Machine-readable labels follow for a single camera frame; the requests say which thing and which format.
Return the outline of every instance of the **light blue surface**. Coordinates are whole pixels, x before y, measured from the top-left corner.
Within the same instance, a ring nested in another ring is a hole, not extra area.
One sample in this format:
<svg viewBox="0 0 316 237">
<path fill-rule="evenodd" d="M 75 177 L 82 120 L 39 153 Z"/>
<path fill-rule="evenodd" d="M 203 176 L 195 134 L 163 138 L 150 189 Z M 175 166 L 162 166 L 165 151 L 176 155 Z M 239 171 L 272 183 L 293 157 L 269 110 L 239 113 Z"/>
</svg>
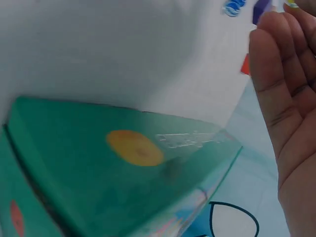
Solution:
<svg viewBox="0 0 316 237">
<path fill-rule="evenodd" d="M 285 217 L 277 199 L 274 152 L 251 82 L 248 83 L 227 130 L 242 142 L 244 149 L 212 201 L 227 202 L 249 211 L 258 220 L 258 237 L 289 237 Z M 208 205 L 204 209 L 183 237 L 213 236 L 209 227 L 210 207 Z"/>
</svg>

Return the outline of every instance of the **teal box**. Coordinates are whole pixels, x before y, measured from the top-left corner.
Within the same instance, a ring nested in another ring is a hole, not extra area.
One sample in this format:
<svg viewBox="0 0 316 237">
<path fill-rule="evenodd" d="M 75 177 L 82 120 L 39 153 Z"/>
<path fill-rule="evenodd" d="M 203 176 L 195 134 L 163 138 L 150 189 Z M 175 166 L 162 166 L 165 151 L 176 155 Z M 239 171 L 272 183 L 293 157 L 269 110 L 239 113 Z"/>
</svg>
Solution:
<svg viewBox="0 0 316 237">
<path fill-rule="evenodd" d="M 212 123 L 18 98 L 0 139 L 3 236 L 180 236 L 240 150 Z"/>
</svg>

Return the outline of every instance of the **skin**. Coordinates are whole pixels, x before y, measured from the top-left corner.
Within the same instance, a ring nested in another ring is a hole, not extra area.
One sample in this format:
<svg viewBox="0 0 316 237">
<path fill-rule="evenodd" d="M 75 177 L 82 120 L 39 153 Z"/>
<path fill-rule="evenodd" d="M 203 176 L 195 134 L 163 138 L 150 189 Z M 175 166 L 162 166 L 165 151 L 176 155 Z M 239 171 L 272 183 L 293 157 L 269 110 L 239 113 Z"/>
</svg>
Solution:
<svg viewBox="0 0 316 237">
<path fill-rule="evenodd" d="M 316 236 L 316 0 L 264 14 L 250 33 L 251 76 L 273 144 L 292 237 Z"/>
</svg>

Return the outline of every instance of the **printed logo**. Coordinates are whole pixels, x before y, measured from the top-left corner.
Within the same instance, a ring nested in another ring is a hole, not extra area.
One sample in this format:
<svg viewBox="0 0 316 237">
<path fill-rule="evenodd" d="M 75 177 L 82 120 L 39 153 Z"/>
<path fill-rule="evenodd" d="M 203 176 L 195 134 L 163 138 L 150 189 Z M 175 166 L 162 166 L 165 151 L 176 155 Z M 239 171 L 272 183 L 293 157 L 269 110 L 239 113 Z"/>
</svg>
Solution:
<svg viewBox="0 0 316 237">
<path fill-rule="evenodd" d="M 228 0 L 223 5 L 223 12 L 230 17 L 236 17 L 240 14 L 240 9 L 245 4 L 246 0 Z"/>
</svg>

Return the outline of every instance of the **white wall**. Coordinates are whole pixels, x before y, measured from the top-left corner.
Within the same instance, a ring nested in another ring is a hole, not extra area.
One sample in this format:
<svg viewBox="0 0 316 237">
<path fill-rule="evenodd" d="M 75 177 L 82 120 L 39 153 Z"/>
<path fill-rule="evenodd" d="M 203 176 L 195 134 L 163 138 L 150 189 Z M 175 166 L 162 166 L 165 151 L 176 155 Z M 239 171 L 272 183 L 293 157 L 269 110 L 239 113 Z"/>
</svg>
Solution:
<svg viewBox="0 0 316 237">
<path fill-rule="evenodd" d="M 0 1 L 0 120 L 19 94 L 225 125 L 248 76 L 253 0 Z"/>
</svg>

